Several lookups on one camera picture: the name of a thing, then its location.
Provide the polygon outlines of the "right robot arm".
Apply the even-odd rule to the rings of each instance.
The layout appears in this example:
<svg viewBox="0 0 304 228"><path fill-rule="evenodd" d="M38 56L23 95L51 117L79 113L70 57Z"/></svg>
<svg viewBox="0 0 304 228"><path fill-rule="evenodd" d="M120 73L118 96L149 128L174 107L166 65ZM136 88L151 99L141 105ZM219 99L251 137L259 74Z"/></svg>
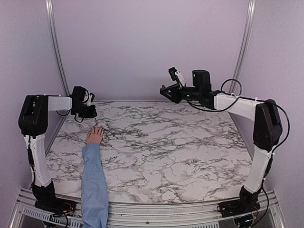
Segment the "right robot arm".
<svg viewBox="0 0 304 228"><path fill-rule="evenodd" d="M222 202L217 210L222 217L230 217L260 209L258 196L264 190L264 181L271 169L275 149L280 145L283 132L279 110L272 99L265 101L246 98L241 94L227 93L223 89L213 90L210 73L193 70L192 86L186 86L179 70L168 70L171 86L162 86L160 94L179 104L185 100L191 107L205 112L229 112L254 122L254 156L248 178L242 186L239 199Z"/></svg>

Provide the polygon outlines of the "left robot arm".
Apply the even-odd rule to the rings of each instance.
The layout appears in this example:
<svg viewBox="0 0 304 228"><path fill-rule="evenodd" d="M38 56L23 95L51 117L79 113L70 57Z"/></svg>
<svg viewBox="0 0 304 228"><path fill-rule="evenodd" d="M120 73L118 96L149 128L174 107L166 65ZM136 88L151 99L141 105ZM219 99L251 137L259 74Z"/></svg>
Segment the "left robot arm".
<svg viewBox="0 0 304 228"><path fill-rule="evenodd" d="M69 96L27 95L18 120L26 143L28 162L32 173L32 193L35 207L54 213L73 212L76 203L55 196L54 183L48 172L45 155L45 133L48 128L48 113L67 111L82 120L97 117L92 104L95 95L81 86L75 86Z"/></svg>

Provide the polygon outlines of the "blue sleeved forearm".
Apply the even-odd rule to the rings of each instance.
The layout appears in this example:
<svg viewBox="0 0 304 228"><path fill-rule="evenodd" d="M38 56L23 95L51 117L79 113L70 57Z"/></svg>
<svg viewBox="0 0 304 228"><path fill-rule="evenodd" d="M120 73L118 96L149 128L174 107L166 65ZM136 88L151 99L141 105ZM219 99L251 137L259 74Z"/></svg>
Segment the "blue sleeved forearm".
<svg viewBox="0 0 304 228"><path fill-rule="evenodd" d="M100 145L90 143L83 150L81 213L85 228L107 227L109 198L100 159Z"/></svg>

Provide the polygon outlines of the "mannequin hand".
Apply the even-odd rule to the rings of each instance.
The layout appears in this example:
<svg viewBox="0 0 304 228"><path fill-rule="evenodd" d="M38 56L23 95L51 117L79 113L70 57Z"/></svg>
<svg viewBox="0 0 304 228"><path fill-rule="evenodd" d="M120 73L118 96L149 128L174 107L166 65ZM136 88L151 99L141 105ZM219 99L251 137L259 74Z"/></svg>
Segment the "mannequin hand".
<svg viewBox="0 0 304 228"><path fill-rule="evenodd" d="M89 145L91 143L101 144L103 140L104 129L102 126L95 125L92 127L91 132L88 133L86 138L86 144Z"/></svg>

